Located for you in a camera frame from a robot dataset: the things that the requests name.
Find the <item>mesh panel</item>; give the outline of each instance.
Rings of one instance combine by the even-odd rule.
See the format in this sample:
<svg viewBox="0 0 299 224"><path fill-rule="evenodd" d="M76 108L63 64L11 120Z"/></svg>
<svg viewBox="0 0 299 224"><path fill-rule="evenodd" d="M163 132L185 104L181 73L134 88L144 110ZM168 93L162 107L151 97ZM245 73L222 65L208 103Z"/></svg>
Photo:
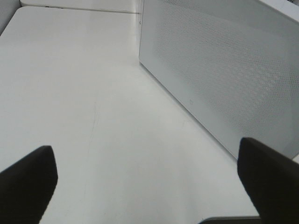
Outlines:
<svg viewBox="0 0 299 224"><path fill-rule="evenodd" d="M299 134L293 130L299 121L293 110L299 99L298 25L281 15L272 18L275 12L248 0L222 1L228 7L238 4L241 16L233 10L219 16L213 10L225 7L219 1L157 2L154 57L240 137L254 137L281 150L288 147ZM256 6L269 21L250 21L247 8ZM279 136L272 133L277 126Z"/></svg>

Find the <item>scratch on table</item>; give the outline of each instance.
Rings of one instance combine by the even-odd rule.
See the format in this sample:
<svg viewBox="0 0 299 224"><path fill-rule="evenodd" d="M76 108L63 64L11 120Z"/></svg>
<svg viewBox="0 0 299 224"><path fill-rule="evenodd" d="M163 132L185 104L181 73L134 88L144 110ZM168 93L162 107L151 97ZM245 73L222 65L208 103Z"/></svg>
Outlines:
<svg viewBox="0 0 299 224"><path fill-rule="evenodd" d="M88 145L88 154L90 150L91 143L93 142L93 134L94 134L94 128L96 126L98 120L98 114L97 114L97 101L94 102L94 107L93 107L93 127L91 129L91 134L89 138L89 145Z"/></svg>
<svg viewBox="0 0 299 224"><path fill-rule="evenodd" d="M183 127L185 126L185 123L191 122L191 120L184 120Z"/></svg>

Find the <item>perforated metal panel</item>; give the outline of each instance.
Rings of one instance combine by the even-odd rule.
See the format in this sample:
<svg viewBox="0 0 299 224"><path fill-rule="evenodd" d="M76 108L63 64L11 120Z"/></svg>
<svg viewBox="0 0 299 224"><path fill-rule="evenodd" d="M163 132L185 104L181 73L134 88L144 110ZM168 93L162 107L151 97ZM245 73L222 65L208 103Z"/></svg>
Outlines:
<svg viewBox="0 0 299 224"><path fill-rule="evenodd" d="M145 0L140 60L235 157L241 137L299 152L295 20L257 0Z"/></svg>

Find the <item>black object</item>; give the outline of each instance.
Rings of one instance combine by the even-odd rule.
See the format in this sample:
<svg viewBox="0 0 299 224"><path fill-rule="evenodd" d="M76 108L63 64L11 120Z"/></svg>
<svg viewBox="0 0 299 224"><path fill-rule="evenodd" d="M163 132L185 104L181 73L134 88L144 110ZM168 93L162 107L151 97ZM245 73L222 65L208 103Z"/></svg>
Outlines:
<svg viewBox="0 0 299 224"><path fill-rule="evenodd" d="M58 180L51 146L42 146L0 173L0 223L37 224Z"/></svg>
<svg viewBox="0 0 299 224"><path fill-rule="evenodd" d="M201 224L299 224L299 164L253 138L243 138L238 175L260 218L213 217Z"/></svg>
<svg viewBox="0 0 299 224"><path fill-rule="evenodd" d="M200 224L263 224L259 216L248 217L213 217Z"/></svg>

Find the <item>white tabletop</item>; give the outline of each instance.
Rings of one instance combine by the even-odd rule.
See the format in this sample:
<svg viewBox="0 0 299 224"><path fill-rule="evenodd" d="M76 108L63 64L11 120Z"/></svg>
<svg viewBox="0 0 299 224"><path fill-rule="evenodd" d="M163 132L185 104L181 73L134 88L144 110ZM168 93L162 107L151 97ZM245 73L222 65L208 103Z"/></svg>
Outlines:
<svg viewBox="0 0 299 224"><path fill-rule="evenodd" d="M141 0L21 0L23 6L140 13Z"/></svg>
<svg viewBox="0 0 299 224"><path fill-rule="evenodd" d="M256 215L236 161L139 64L135 20L16 12L0 36L0 170L52 145L59 179L42 224Z"/></svg>

